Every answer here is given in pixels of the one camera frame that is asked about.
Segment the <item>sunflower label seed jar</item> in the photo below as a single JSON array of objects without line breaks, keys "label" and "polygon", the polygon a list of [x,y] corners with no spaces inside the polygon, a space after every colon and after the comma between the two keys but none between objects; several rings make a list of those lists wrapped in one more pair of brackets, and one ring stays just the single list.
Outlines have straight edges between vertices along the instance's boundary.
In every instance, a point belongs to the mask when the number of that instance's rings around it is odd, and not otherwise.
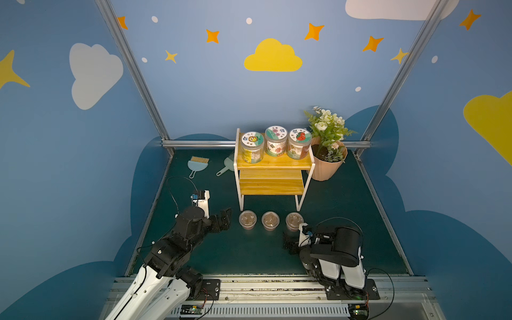
[{"label": "sunflower label seed jar", "polygon": [[265,138],[261,133],[251,131],[241,137],[242,158],[246,163],[258,163],[263,159]]}]

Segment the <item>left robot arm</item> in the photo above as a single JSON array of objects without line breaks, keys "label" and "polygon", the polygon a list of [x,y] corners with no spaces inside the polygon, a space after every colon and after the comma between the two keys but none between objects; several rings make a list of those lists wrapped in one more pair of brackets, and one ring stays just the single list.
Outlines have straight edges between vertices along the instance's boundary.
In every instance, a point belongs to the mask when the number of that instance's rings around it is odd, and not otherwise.
[{"label": "left robot arm", "polygon": [[231,216],[228,208],[208,217],[198,206],[179,214],[170,232],[153,244],[135,280],[107,318],[165,319],[189,297],[197,297],[203,276],[186,263],[207,234],[230,228]]}]

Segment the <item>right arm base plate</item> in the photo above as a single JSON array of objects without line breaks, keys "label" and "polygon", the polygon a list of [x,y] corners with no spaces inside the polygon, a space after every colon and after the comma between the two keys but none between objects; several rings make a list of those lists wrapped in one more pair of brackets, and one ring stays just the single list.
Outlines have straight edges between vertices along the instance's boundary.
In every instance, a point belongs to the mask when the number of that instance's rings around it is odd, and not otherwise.
[{"label": "right arm base plate", "polygon": [[326,287],[325,293],[328,300],[380,300],[377,285],[373,279],[367,279],[363,289],[351,287],[344,279],[340,279],[337,285]]}]

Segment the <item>strawberry label seed jar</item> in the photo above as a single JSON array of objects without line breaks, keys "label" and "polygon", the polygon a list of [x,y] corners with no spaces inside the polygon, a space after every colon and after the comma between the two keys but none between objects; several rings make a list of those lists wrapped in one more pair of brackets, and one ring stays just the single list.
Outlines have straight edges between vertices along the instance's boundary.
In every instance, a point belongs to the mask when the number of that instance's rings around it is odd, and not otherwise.
[{"label": "strawberry label seed jar", "polygon": [[301,128],[292,129],[287,140],[287,155],[295,160],[301,160],[309,153],[312,134]]}]

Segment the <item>pink flower label seed jar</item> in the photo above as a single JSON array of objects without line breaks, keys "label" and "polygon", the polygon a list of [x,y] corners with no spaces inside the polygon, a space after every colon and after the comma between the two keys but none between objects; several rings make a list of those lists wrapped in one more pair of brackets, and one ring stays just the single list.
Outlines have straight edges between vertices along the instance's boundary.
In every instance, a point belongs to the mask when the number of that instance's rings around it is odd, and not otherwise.
[{"label": "pink flower label seed jar", "polygon": [[278,125],[270,126],[265,130],[265,152],[272,157],[279,157],[287,149],[287,130]]}]

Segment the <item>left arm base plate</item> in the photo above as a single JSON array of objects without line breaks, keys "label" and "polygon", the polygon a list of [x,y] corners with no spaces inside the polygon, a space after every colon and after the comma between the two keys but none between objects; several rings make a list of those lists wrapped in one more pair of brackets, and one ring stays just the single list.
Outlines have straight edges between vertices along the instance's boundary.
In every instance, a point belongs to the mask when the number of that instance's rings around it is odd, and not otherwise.
[{"label": "left arm base plate", "polygon": [[220,279],[204,279],[197,284],[190,293],[189,300],[191,301],[218,301],[221,289]]}]

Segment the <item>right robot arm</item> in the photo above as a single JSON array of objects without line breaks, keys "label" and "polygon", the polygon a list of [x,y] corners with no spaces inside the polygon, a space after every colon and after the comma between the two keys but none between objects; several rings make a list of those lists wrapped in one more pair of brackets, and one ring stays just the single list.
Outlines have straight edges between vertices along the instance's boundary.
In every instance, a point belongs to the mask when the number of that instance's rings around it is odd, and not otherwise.
[{"label": "right robot arm", "polygon": [[362,293],[367,275],[361,254],[363,235],[348,226],[299,225],[298,234],[283,233],[283,248],[298,255],[307,274],[327,289]]}]

